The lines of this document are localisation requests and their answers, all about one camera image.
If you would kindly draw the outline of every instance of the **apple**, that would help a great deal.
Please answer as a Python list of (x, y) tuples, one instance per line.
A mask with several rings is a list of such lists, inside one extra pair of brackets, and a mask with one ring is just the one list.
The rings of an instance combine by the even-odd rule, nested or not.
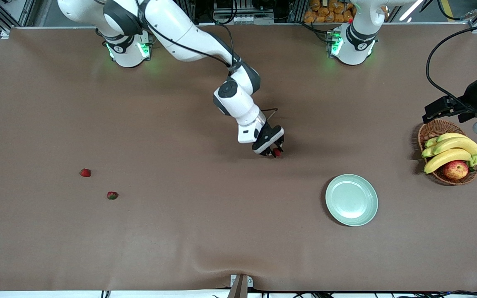
[(443, 173), (449, 179), (459, 180), (467, 176), (469, 167), (461, 160), (454, 160), (443, 166)]

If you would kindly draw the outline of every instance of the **red strawberry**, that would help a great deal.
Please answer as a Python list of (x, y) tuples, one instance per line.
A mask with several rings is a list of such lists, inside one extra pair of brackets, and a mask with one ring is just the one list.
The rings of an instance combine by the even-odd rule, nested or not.
[(87, 168), (83, 168), (82, 170), (80, 170), (80, 176), (91, 177), (91, 170), (89, 170)]
[(108, 191), (107, 197), (108, 197), (108, 200), (115, 200), (119, 197), (119, 194), (116, 193), (115, 191)]

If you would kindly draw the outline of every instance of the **bunch of bananas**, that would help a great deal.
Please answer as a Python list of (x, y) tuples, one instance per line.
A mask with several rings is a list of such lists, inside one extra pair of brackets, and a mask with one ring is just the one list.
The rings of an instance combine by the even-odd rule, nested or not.
[(441, 166), (454, 161), (463, 160), (472, 168), (477, 166), (477, 144), (462, 134), (449, 132), (429, 139), (422, 151), (423, 158), (431, 158), (424, 167), (426, 174), (432, 173)]

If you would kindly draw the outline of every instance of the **light green plate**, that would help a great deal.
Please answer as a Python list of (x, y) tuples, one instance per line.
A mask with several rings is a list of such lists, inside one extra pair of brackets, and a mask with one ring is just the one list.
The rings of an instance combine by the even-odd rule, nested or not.
[(350, 226), (365, 225), (378, 210), (378, 196), (371, 183), (353, 174), (334, 178), (325, 192), (325, 202), (335, 219)]

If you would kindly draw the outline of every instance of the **wicker basket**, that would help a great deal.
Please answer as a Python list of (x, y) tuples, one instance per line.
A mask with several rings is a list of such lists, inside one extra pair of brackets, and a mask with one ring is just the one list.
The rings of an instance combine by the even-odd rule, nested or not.
[[(466, 136), (456, 124), (452, 122), (436, 119), (428, 124), (421, 126), (419, 133), (417, 134), (417, 139), (419, 141), (419, 149), (421, 152), (424, 150), (424, 144), (431, 138), (438, 137), (447, 132), (456, 132)], [(432, 173), (439, 181), (448, 184), (448, 185), (463, 185), (471, 182), (477, 176), (476, 171), (470, 171), (465, 178), (459, 180), (449, 179), (443, 174), (443, 168), (439, 168), (437, 171)]]

